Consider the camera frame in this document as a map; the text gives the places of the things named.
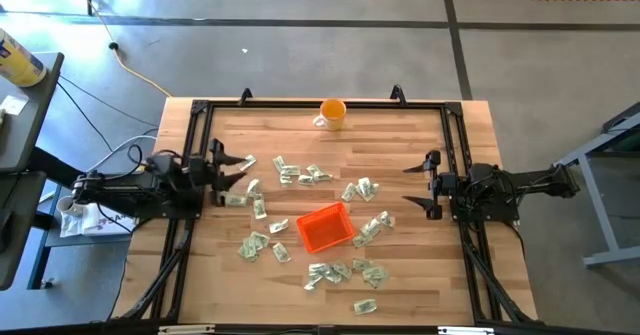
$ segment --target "orange basket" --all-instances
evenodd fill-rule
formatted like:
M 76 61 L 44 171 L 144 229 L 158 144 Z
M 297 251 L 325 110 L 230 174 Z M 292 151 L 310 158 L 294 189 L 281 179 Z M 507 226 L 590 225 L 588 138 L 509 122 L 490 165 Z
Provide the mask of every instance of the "orange basket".
M 347 241 L 356 235 L 347 209 L 342 203 L 335 203 L 300 216 L 296 223 L 304 241 L 304 247 L 311 254 Z

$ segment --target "wooden tabletop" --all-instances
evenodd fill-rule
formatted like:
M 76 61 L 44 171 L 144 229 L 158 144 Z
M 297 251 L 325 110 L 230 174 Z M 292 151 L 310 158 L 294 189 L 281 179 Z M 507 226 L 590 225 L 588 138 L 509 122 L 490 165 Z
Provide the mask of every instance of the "wooden tabletop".
M 192 100 L 167 100 L 156 151 L 182 151 Z M 466 101 L 463 110 L 474 162 L 501 165 L 487 102 Z M 224 142 L 230 155 L 252 154 L 257 158 L 249 175 L 232 191 L 243 193 L 251 179 L 260 179 L 268 217 L 253 219 L 251 206 L 205 205 L 191 246 L 180 322 L 471 324 L 460 236 L 448 207 L 444 206 L 442 220 L 428 221 L 421 208 L 401 198 L 428 197 L 428 175 L 401 170 L 422 163 L 425 153 L 432 149 L 440 149 L 446 156 L 439 113 L 349 109 L 339 132 L 315 128 L 311 120 L 316 114 L 317 110 L 311 109 L 215 110 L 212 138 Z M 272 163 L 277 155 L 282 155 L 288 165 L 306 168 L 317 164 L 334 180 L 312 187 L 296 183 L 282 188 Z M 446 170 L 443 158 L 440 171 Z M 227 170 L 235 171 L 236 167 Z M 340 201 L 346 185 L 365 176 L 379 183 L 380 191 L 369 203 L 357 195 L 351 203 L 345 203 L 353 225 L 359 228 L 386 210 L 395 221 L 395 229 L 382 231 L 364 248 L 355 249 L 347 242 L 308 254 L 298 235 L 296 218 Z M 262 250 L 255 263 L 238 256 L 243 238 L 254 230 L 269 234 L 268 225 L 284 219 L 289 219 L 289 228 L 273 234 L 270 244 L 283 243 L 292 261 L 278 263 L 271 249 Z M 128 310 L 155 277 L 166 227 L 167 221 L 153 220 L 134 234 L 114 316 Z M 488 223 L 487 233 L 496 276 L 522 310 L 535 317 L 518 238 L 503 224 Z M 314 291 L 303 289 L 309 264 L 338 260 L 350 264 L 353 257 L 383 265 L 391 278 L 377 290 L 364 283 L 360 274 L 339 284 L 322 280 Z M 486 303 L 486 287 L 480 285 Z M 356 316 L 353 302 L 367 298 L 377 300 L 378 310 Z

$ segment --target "mug handle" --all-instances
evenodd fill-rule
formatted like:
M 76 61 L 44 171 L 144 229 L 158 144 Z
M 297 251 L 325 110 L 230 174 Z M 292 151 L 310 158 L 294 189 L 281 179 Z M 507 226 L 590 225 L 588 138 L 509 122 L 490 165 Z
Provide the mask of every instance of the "mug handle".
M 323 127 L 325 125 L 325 120 L 322 115 L 318 115 L 313 119 L 313 125 L 316 127 Z

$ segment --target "concrete floor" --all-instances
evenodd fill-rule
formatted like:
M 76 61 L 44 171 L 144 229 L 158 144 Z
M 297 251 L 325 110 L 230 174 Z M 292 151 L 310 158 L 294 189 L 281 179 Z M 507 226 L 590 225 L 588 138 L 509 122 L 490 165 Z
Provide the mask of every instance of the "concrete floor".
M 9 11 L 83 14 L 83 0 L 0 0 Z M 157 18 L 275 18 L 444 21 L 442 0 L 96 0 L 105 13 Z M 468 22 L 639 23 L 637 3 L 454 0 Z M 125 73 L 104 28 L 53 16 L 0 16 L 31 51 L 61 51 L 65 77 L 146 121 L 157 123 L 162 94 Z M 176 96 L 386 97 L 400 83 L 409 98 L 460 99 L 446 29 L 112 26 L 127 63 Z M 602 122 L 638 100 L 637 32 L 461 32 L 475 99 L 489 100 L 504 166 L 547 167 L 594 137 Z M 67 87 L 111 144 L 149 126 Z M 77 139 L 91 153 L 80 153 Z M 56 93 L 39 145 L 86 169 L 106 148 L 64 94 Z M 145 144 L 149 151 L 151 144 Z M 123 171 L 123 157 L 105 170 Z M 640 332 L 640 262 L 585 270 L 582 256 L 606 249 L 584 192 L 571 200 L 533 195 L 521 208 L 527 264 L 542 320 L 556 325 Z M 630 223 L 629 228 L 639 224 Z M 37 242 L 32 234 L 28 249 Z M 58 248 L 46 276 L 53 290 L 25 295 L 16 282 L 0 304 L 0 328 L 103 320 L 116 296 L 126 243 Z M 29 250 L 21 263 L 27 274 Z

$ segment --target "yellow extension cord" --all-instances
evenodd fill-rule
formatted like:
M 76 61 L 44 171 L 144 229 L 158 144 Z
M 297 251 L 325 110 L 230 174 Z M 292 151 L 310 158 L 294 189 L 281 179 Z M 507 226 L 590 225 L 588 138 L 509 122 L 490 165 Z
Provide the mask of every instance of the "yellow extension cord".
M 111 31 L 109 31 L 109 27 L 107 26 L 107 23 L 104 22 L 104 19 L 102 18 L 102 16 L 100 15 L 100 12 L 95 8 L 95 6 L 93 6 L 93 4 L 89 1 L 86 0 L 87 4 L 89 4 L 89 6 L 91 6 L 91 8 L 93 9 L 93 11 L 96 13 L 96 15 L 98 15 L 98 18 L 100 19 L 100 21 L 102 22 L 102 25 L 104 25 L 105 30 L 107 30 L 107 34 L 109 34 L 109 38 L 111 39 L 111 42 L 113 44 L 117 44 L 116 41 L 113 39 L 113 35 L 111 34 Z M 117 47 L 112 47 L 109 46 L 109 48 L 111 50 L 113 50 L 113 54 L 116 56 L 116 60 L 118 60 L 118 63 L 120 64 L 120 66 L 122 66 L 123 69 L 127 70 L 129 73 L 131 73 L 132 75 L 137 76 L 138 78 L 146 81 L 148 84 L 152 85 L 153 87 L 155 87 L 156 89 L 160 90 L 160 92 L 162 92 L 163 94 L 165 94 L 167 97 L 173 97 L 173 95 L 171 95 L 171 93 L 169 93 L 167 90 L 163 89 L 160 85 L 156 84 L 155 82 L 153 82 L 153 80 L 145 77 L 144 75 L 141 75 L 139 73 L 137 73 L 136 71 L 130 69 L 129 67 L 127 67 L 122 60 L 120 59 L 120 55 L 118 54 L 118 49 Z

